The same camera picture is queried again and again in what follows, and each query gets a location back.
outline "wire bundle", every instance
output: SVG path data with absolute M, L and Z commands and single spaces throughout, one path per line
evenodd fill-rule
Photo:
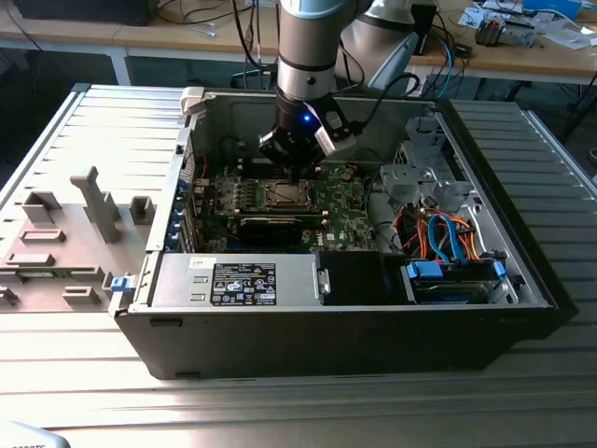
M 411 221 L 415 220 L 414 225 L 406 222 L 407 217 L 411 218 Z M 457 215 L 436 208 L 425 208 L 416 213 L 403 208 L 391 225 L 395 233 L 392 242 L 398 236 L 399 228 L 404 229 L 408 238 L 400 248 L 410 257 L 420 259 L 433 257 L 437 261 L 448 263 L 450 259 L 444 252 L 444 248 L 450 245 L 453 259 L 460 262 L 480 259 L 475 245 L 475 229 Z M 439 244 L 436 240 L 438 230 L 443 231 Z

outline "white object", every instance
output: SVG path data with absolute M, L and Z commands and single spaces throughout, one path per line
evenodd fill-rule
M 494 9 L 496 11 L 503 11 L 504 9 L 511 10 L 512 12 L 522 13 L 522 2 L 500 2 L 499 5 L 496 1 L 489 1 L 483 4 L 483 9 Z
M 195 113 L 203 100 L 203 87 L 186 87 L 180 96 L 180 110 L 183 115 Z
M 583 35 L 568 28 L 549 31 L 545 34 L 545 37 L 557 44 L 564 45 L 569 49 L 584 49 L 591 42 L 590 36 Z

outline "white cable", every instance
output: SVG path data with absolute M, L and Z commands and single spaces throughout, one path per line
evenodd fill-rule
M 561 18 L 566 19 L 567 21 L 569 21 L 570 23 L 572 23 L 579 30 L 582 29 L 581 25 L 579 25 L 578 23 L 576 23 L 575 21 L 573 21 L 572 19 L 570 19 L 568 16 L 566 16 L 563 13 L 561 13 L 560 11 L 556 11 L 555 9 L 535 9 L 535 12 L 550 12 L 551 14 L 555 14 L 556 16 L 560 16 Z
M 185 25 L 189 30 L 196 31 L 197 33 L 203 33 L 205 35 L 209 35 L 210 37 L 215 37 L 215 31 L 208 31 L 203 30 L 202 28 L 197 28 L 193 25 Z

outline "floor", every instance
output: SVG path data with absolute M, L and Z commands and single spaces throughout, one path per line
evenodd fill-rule
M 10 52 L 0 53 L 10 61 Z M 0 185 L 4 185 L 15 166 L 43 131 L 52 114 L 78 82 L 112 84 L 114 74 L 109 60 L 103 56 L 46 53 L 29 51 L 25 55 L 30 68 L 12 66 L 0 75 Z M 203 85 L 229 87 L 230 75 L 242 72 L 241 63 L 181 61 L 132 58 L 133 76 L 138 85 L 181 87 Z M 460 89 L 451 89 L 459 98 L 500 100 L 512 86 L 511 81 L 467 78 Z M 249 88 L 257 87 L 257 79 L 249 80 Z M 574 99 L 574 87 L 535 83 L 523 88 L 517 102 L 533 110 L 551 131 L 558 134 Z M 566 147 L 590 176 L 597 173 L 588 151 L 597 146 L 597 113 L 589 114 Z

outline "table leg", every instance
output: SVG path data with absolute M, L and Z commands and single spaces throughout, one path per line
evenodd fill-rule
M 131 61 L 124 49 L 116 51 L 109 55 L 116 74 L 116 80 L 120 86 L 131 86 L 132 82 L 132 68 Z

